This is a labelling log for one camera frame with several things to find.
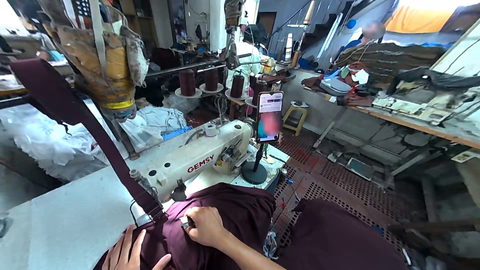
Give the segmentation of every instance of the phone screen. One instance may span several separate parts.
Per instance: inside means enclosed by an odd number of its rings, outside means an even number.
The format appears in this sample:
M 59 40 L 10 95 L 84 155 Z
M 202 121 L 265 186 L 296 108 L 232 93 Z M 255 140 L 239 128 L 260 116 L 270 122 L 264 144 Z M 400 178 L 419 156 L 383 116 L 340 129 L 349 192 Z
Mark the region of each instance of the phone screen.
M 282 131 L 283 92 L 261 93 L 258 98 L 257 142 L 278 140 Z

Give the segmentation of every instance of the maroon fabric strip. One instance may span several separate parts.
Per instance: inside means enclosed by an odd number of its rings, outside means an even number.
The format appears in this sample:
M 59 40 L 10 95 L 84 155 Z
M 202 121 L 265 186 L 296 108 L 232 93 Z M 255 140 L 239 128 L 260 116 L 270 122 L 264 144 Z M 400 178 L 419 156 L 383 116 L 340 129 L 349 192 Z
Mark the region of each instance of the maroon fabric strip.
M 130 177 L 130 169 L 117 147 L 85 103 L 73 93 L 70 84 L 45 60 L 27 59 L 11 63 L 11 68 L 30 95 L 56 118 L 75 125 L 82 123 L 102 148 L 120 182 L 146 213 L 162 211 L 155 198 Z

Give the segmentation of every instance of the maroon thread spool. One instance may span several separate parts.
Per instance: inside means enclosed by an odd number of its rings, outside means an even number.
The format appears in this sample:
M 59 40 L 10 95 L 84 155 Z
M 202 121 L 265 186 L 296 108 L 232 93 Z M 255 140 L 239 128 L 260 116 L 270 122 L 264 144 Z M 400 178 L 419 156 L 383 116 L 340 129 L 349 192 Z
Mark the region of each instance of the maroon thread spool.
M 261 92 L 265 92 L 267 89 L 267 82 L 266 81 L 258 81 L 257 84 L 255 85 L 255 88 L 253 88 L 253 99 L 252 99 L 252 104 L 255 106 L 258 106 L 258 94 Z
M 183 96 L 191 97 L 195 95 L 195 72 L 188 69 L 186 71 L 180 71 L 180 91 Z
M 209 92 L 218 89 L 218 70 L 212 69 L 205 71 L 205 90 Z
M 232 90 L 230 91 L 230 96 L 232 98 L 240 98 L 243 95 L 243 82 L 245 77 L 242 75 L 234 75 L 232 81 Z
M 248 82 L 250 83 L 250 87 L 255 89 L 255 85 L 257 85 L 257 78 L 253 75 L 250 75 Z

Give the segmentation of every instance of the phone stand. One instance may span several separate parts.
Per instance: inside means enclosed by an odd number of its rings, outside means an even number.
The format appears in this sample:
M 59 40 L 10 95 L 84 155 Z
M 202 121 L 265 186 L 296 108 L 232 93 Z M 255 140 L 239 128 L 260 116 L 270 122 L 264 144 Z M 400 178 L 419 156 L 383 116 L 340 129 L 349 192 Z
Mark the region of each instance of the phone stand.
M 251 184 L 263 184 L 267 179 L 267 170 L 260 164 L 264 151 L 264 144 L 260 144 L 255 162 L 250 161 L 245 163 L 241 168 L 241 175 L 243 179 Z

